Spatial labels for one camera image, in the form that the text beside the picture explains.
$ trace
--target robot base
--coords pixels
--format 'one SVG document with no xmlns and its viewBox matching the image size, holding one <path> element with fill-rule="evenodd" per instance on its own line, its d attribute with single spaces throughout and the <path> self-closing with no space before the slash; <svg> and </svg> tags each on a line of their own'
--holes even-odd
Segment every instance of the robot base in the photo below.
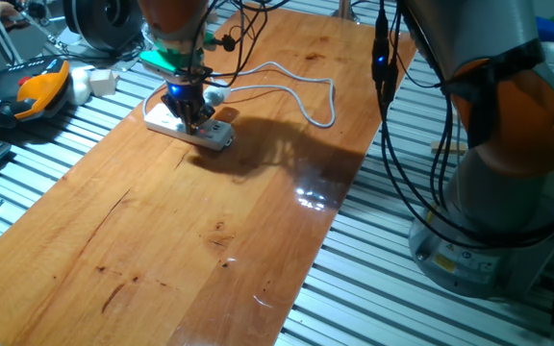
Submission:
<svg viewBox="0 0 554 346">
<path fill-rule="evenodd" d="M 188 135 L 181 119 L 172 115 L 168 107 L 160 103 L 144 117 L 147 129 L 172 136 L 188 143 L 220 151 L 232 143 L 234 132 L 228 123 L 209 119 L 194 135 Z"/>
<path fill-rule="evenodd" d="M 554 218 L 550 210 L 539 214 L 546 215 L 543 222 L 535 220 L 534 225 Z M 430 212 L 427 222 L 444 235 L 471 243 Z M 415 263 L 429 279 L 449 291 L 475 298 L 522 298 L 554 255 L 554 237 L 518 250 L 472 250 L 442 240 L 417 221 L 410 229 L 409 243 Z"/>
</svg>

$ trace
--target metal slatted table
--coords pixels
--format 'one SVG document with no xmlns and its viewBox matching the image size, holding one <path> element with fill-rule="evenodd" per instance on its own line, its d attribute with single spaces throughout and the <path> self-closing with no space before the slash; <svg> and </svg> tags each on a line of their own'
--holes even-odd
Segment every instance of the metal slatted table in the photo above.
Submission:
<svg viewBox="0 0 554 346">
<path fill-rule="evenodd" d="M 292 1 L 286 8 L 330 15 L 338 6 L 338 0 L 315 0 Z M 224 5 L 210 29 L 234 10 Z M 394 16 L 394 6 L 388 12 Z M 377 4 L 356 8 L 364 24 L 372 24 L 376 13 Z M 422 83 L 437 82 L 421 56 L 410 74 Z M 116 95 L 93 97 L 39 126 L 21 127 L 10 138 L 15 155 L 0 169 L 0 198 L 6 201 L 0 235 L 161 82 L 137 64 L 121 74 Z M 399 158 L 429 197 L 421 172 L 431 165 L 428 143 L 441 136 L 441 94 L 406 78 L 391 111 Z M 49 132 L 59 134 L 43 135 Z M 370 146 L 276 345 L 554 344 L 552 292 L 537 287 L 520 303 L 470 299 L 443 290 L 420 272 L 407 243 L 413 217 L 386 175 L 380 139 L 378 134 Z M 448 172 L 454 167 L 450 162 Z"/>
</svg>

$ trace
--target wooden table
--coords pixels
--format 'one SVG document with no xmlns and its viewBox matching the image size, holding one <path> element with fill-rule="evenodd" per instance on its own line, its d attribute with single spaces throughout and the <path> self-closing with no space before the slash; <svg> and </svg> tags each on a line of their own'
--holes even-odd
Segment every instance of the wooden table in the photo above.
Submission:
<svg viewBox="0 0 554 346">
<path fill-rule="evenodd" d="M 0 345 L 274 342 L 380 116 L 373 28 L 269 19 L 248 68 L 332 77 L 335 126 L 307 123 L 285 92 L 242 91 L 217 115 L 236 118 L 236 140 L 214 153 L 148 131 L 136 108 L 0 238 Z M 400 48 L 409 63 L 407 36 Z M 216 71 L 236 60 L 207 54 Z M 327 86 L 269 71 L 237 81 L 257 84 L 292 87 L 315 119 L 330 116 Z"/>
</svg>

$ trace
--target white object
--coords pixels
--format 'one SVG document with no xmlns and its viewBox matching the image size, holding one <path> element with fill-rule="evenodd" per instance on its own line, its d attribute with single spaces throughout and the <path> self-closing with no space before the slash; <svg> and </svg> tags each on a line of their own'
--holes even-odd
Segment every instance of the white object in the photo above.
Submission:
<svg viewBox="0 0 554 346">
<path fill-rule="evenodd" d="M 88 73 L 77 68 L 72 71 L 71 77 L 72 87 L 67 93 L 67 101 L 74 106 L 82 106 L 91 96 Z"/>
<path fill-rule="evenodd" d="M 204 102 L 212 107 L 217 107 L 224 103 L 232 92 L 225 81 L 216 81 L 216 83 L 223 87 L 209 86 L 204 90 Z"/>
<path fill-rule="evenodd" d="M 116 79 L 110 69 L 94 70 L 89 80 L 95 96 L 114 95 Z"/>
<path fill-rule="evenodd" d="M 144 116 L 144 123 L 149 130 L 216 151 L 229 146 L 234 135 L 230 124 L 213 119 L 202 124 L 194 135 L 188 135 L 181 119 L 174 117 L 163 103 Z"/>
</svg>

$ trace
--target white power strip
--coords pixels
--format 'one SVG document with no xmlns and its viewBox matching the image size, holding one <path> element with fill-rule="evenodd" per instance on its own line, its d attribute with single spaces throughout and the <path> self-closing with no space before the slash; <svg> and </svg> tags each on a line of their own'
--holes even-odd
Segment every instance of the white power strip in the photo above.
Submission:
<svg viewBox="0 0 554 346">
<path fill-rule="evenodd" d="M 213 119 L 202 124 L 194 135 L 188 135 L 181 119 L 172 115 L 163 103 L 146 114 L 144 123 L 149 130 L 216 151 L 229 146 L 234 138 L 230 124 Z"/>
</svg>

